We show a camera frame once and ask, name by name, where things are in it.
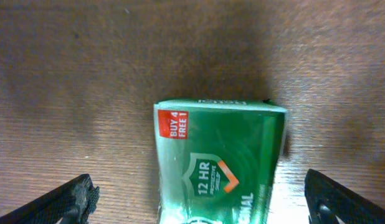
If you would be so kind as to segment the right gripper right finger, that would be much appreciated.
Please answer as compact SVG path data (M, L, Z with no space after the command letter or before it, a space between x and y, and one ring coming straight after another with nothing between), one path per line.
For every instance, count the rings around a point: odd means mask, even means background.
M385 209L314 169L305 176L305 198L310 224L385 223Z

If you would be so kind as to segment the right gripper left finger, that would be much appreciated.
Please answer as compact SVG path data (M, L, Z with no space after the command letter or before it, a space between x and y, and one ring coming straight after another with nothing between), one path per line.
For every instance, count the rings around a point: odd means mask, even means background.
M88 224L97 209L100 188L82 174L0 217L0 224Z

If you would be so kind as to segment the green Dettol soap bar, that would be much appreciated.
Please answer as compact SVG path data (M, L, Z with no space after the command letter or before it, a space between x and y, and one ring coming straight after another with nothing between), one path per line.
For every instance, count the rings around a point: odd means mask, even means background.
M265 101L153 106L163 224L265 224L287 111Z

